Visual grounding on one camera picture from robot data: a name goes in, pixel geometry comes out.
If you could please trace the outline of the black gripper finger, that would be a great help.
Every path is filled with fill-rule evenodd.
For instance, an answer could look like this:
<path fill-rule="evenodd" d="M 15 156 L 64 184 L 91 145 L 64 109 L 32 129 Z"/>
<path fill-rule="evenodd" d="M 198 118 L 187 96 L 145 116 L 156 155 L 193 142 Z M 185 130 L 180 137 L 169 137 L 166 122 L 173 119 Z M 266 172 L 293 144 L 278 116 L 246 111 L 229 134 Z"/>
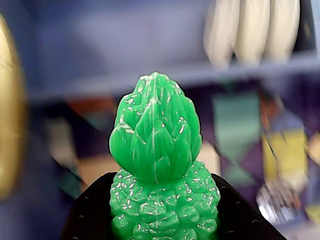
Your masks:
<path fill-rule="evenodd" d="M 110 189 L 115 172 L 98 178 L 74 201 L 62 240 L 116 240 L 112 230 Z"/>
<path fill-rule="evenodd" d="M 218 240 L 284 240 L 285 237 L 222 177 L 214 175 L 220 191 L 217 206 Z"/>

